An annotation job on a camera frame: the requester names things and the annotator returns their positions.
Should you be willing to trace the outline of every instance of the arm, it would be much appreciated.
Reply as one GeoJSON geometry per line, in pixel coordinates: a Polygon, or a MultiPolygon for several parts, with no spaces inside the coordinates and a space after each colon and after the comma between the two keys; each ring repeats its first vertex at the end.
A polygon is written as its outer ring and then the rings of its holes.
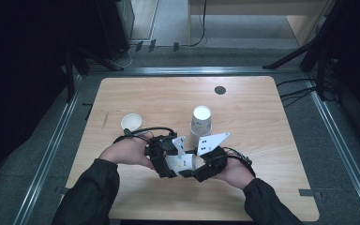
{"type": "Polygon", "coordinates": [[[144,140],[131,138],[104,150],[67,192],[52,224],[109,224],[108,214],[119,189],[117,164],[137,164],[154,169],[143,153],[145,145],[144,140]]]}
{"type": "Polygon", "coordinates": [[[237,159],[228,158],[226,169],[214,178],[244,191],[245,212],[258,224],[303,224],[279,200],[271,186],[263,180],[255,178],[237,159]]]}

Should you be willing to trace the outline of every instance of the forearm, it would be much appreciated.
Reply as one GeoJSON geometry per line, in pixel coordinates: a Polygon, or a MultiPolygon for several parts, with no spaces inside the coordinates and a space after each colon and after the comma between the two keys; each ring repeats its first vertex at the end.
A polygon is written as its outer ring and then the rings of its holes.
{"type": "Polygon", "coordinates": [[[274,189],[261,179],[245,188],[245,211],[260,225],[303,224],[278,198],[274,189]]]}
{"type": "Polygon", "coordinates": [[[52,224],[105,224],[119,189],[118,166],[95,159],[60,203],[52,224]]]}

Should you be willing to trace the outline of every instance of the white bracket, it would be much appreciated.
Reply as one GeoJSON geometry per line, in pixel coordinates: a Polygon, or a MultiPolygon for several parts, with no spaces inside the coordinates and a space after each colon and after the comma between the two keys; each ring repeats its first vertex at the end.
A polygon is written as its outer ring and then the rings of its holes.
{"type": "Polygon", "coordinates": [[[201,156],[215,150],[222,142],[230,136],[229,132],[201,137],[198,143],[197,155],[201,156]]]}
{"type": "Polygon", "coordinates": [[[186,151],[184,150],[184,142],[186,140],[186,136],[181,136],[172,140],[174,147],[176,147],[177,151],[179,151],[178,155],[184,155],[186,151]]]}

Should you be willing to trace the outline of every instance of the wooden desk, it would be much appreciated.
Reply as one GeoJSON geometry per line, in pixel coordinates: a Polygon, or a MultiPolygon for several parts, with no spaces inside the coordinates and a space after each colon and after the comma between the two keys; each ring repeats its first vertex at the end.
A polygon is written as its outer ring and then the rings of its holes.
{"type": "MultiPolygon", "coordinates": [[[[206,15],[286,15],[300,46],[313,35],[333,0],[208,0],[206,15]]],[[[188,0],[188,44],[191,15],[203,15],[204,0],[188,0]]]]}
{"type": "MultiPolygon", "coordinates": [[[[123,134],[120,122],[126,114],[141,115],[144,128],[172,128],[189,140],[192,111],[198,105],[212,110],[212,134],[231,132],[221,146],[249,156],[258,177],[272,185],[282,202],[300,219],[318,219],[314,198],[299,195],[299,189],[310,186],[270,77],[105,79],[67,187],[71,188],[94,158],[123,134]],[[217,86],[224,86],[227,92],[216,94],[217,86]]],[[[199,183],[183,177],[161,179],[155,171],[142,166],[119,165],[118,171],[121,186],[110,218],[251,220],[244,211],[243,192],[224,182],[209,179],[199,183]]]]}

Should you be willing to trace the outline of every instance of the hand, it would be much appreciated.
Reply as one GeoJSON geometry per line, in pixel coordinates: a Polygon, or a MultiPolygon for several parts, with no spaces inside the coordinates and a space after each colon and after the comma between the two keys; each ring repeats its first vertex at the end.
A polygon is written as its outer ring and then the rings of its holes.
{"type": "Polygon", "coordinates": [[[226,169],[213,176],[213,178],[225,181],[233,187],[244,189],[255,177],[242,162],[238,159],[229,157],[227,158],[226,169]]]}
{"type": "Polygon", "coordinates": [[[144,155],[144,148],[152,138],[151,133],[146,133],[140,138],[125,138],[106,148],[100,155],[100,159],[105,159],[115,164],[142,165],[154,170],[151,160],[144,155]]]}

